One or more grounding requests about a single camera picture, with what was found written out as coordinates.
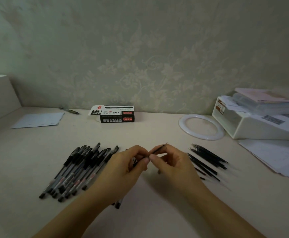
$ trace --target wallpaper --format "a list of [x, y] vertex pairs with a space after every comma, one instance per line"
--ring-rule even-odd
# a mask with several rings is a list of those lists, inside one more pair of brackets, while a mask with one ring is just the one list
[[289, 0], [0, 0], [0, 74], [23, 106], [210, 114], [289, 92]]

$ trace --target hand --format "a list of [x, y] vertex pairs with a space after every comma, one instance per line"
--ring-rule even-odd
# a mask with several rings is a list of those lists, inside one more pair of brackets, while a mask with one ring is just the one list
[[[161, 145], [154, 147], [149, 153], [159, 148]], [[166, 144], [156, 154], [164, 154], [161, 158], [151, 154], [151, 162], [157, 167], [184, 196], [207, 189], [199, 178], [189, 156], [177, 148]]]
[[[92, 192], [92, 196], [97, 196], [106, 207], [123, 198], [147, 170], [149, 159], [143, 157], [148, 155], [148, 151], [139, 145], [114, 154], [87, 192]], [[133, 157], [140, 160], [135, 168], [130, 165]]]

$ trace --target desk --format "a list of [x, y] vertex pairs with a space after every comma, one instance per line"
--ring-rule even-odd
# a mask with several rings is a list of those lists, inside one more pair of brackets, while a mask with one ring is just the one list
[[[136, 113], [135, 123], [99, 123], [65, 113], [59, 125], [10, 129], [24, 114], [59, 112], [56, 108], [20, 108], [0, 119], [0, 238], [30, 237], [75, 198], [59, 203], [38, 196], [78, 146], [135, 144], [150, 150], [168, 142], [187, 152], [200, 144], [240, 171], [219, 171], [223, 183], [208, 188], [267, 237], [289, 237], [289, 178], [273, 173], [227, 134], [221, 140], [194, 138], [178, 126], [182, 115]], [[204, 120], [190, 120], [200, 132], [213, 132]], [[150, 163], [119, 210], [106, 208], [84, 237], [212, 237], [199, 214], [157, 174]]]

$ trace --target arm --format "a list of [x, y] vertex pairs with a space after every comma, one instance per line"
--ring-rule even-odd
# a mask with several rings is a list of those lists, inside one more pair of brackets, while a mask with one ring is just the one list
[[161, 158], [150, 155], [151, 162], [166, 175], [190, 205], [200, 212], [218, 237], [265, 237], [210, 192], [187, 154], [171, 145], [166, 145], [159, 153], [167, 154]]
[[[81, 237], [93, 220], [107, 206], [120, 200], [147, 170], [148, 151], [138, 145], [112, 156], [95, 183], [69, 204], [32, 238]], [[140, 160], [135, 168], [132, 158]]]

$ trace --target pile of pens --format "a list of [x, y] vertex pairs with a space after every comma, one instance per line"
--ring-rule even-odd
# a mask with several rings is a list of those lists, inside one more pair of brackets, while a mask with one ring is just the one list
[[[206, 160], [210, 164], [212, 164], [216, 168], [222, 168], [226, 170], [227, 168], [225, 167], [225, 163], [228, 164], [227, 161], [223, 160], [222, 158], [218, 157], [217, 155], [213, 154], [211, 151], [207, 150], [206, 148], [197, 145], [197, 144], [192, 144], [193, 148], [189, 148], [192, 152], [196, 153], [198, 156], [200, 156], [202, 159]], [[210, 177], [215, 178], [220, 182], [220, 180], [216, 177], [217, 172], [210, 168], [208, 165], [204, 164], [202, 161], [198, 160], [196, 157], [191, 155], [190, 153], [187, 153], [190, 160], [200, 169], [195, 168], [199, 173], [203, 174], [206, 176], [206, 174]]]
[[81, 187], [82, 190], [87, 190], [95, 175], [119, 149], [116, 146], [113, 150], [106, 148], [99, 152], [99, 147], [100, 143], [94, 148], [87, 145], [77, 147], [39, 198], [43, 199], [46, 194], [50, 194], [54, 199], [58, 198], [58, 201], [62, 202], [71, 195], [75, 196]]

